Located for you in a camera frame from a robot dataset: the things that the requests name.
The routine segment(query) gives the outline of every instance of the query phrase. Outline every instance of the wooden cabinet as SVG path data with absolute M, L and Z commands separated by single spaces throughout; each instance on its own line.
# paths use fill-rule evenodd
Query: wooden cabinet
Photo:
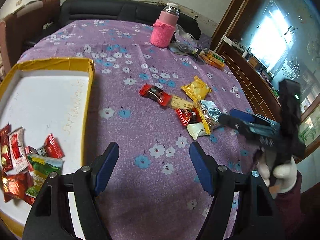
M 253 112 L 280 122 L 280 103 L 255 68 L 224 41 L 219 46 L 217 53 L 225 59 L 226 64 L 239 81 Z

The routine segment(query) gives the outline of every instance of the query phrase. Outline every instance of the white glove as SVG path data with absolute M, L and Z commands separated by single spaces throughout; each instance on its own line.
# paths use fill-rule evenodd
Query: white glove
M 257 164 L 258 172 L 263 178 L 264 183 L 269 187 L 270 185 L 270 169 L 266 165 L 265 155 L 258 160 Z M 297 182 L 297 166 L 293 157 L 288 164 L 282 164 L 277 166 L 273 170 L 273 175 L 277 178 L 276 185 L 280 186 L 278 193 L 285 193 L 291 190 Z

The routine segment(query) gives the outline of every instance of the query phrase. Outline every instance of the blue gripper pad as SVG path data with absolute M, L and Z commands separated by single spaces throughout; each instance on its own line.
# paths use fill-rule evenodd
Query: blue gripper pad
M 196 173 L 198 175 L 199 181 L 201 183 L 201 186 L 204 191 L 207 191 L 209 195 L 214 194 L 214 186 L 213 186 L 213 181 L 212 181 L 212 174 L 210 169 L 208 168 L 205 160 L 203 159 L 203 150 L 198 149 L 196 143 L 193 142 L 190 144 L 189 147 L 189 155 L 190 159 L 192 161 L 192 164 L 196 170 Z
M 245 122 L 254 122 L 255 120 L 252 114 L 248 114 L 237 109 L 231 109 L 229 115 L 232 117 L 239 118 Z
M 106 189 L 111 174 L 119 158 L 119 146 L 115 142 L 111 142 L 103 155 L 92 170 L 92 175 L 95 176 L 94 195 L 98 196 Z

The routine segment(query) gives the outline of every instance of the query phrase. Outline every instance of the metal screw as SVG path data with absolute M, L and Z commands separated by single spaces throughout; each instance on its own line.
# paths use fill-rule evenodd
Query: metal screw
M 225 165 L 219 165 L 218 170 L 224 172 L 227 170 L 227 167 Z
M 90 170 L 89 166 L 82 166 L 82 168 L 81 168 L 81 171 L 83 171 L 83 172 L 87 172 L 89 170 Z
M 49 174 L 49 177 L 50 177 L 50 178 L 54 178 L 55 176 L 57 176 L 57 173 L 56 173 L 55 171 L 53 171 L 53 172 L 51 172 L 51 173 Z
M 258 171 L 252 171 L 251 174 L 252 174 L 252 176 L 254 176 L 254 177 L 259 177 L 259 176 L 260 176 L 260 174 L 259 174 Z

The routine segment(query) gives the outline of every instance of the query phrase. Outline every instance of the purple tablecloth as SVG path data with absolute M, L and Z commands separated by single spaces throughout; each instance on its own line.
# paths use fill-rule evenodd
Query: purple tablecloth
M 172 109 L 161 108 L 138 91 L 149 83 L 186 98 L 180 86 L 198 75 L 212 88 L 206 99 L 222 112 L 251 112 L 251 107 L 227 67 L 221 71 L 198 65 L 189 56 L 157 48 L 150 44 L 151 32 L 151 26 L 132 22 L 80 20 L 41 40 L 20 62 L 48 57 L 94 60 L 86 154 L 101 155 L 112 141 L 120 147 L 107 189 L 97 198 L 113 239 L 192 240 L 212 202 L 189 158 L 193 139 Z M 234 130 L 218 128 L 198 142 L 217 163 L 248 172 L 255 148 Z M 236 208 L 235 194 L 225 236 L 231 233 Z

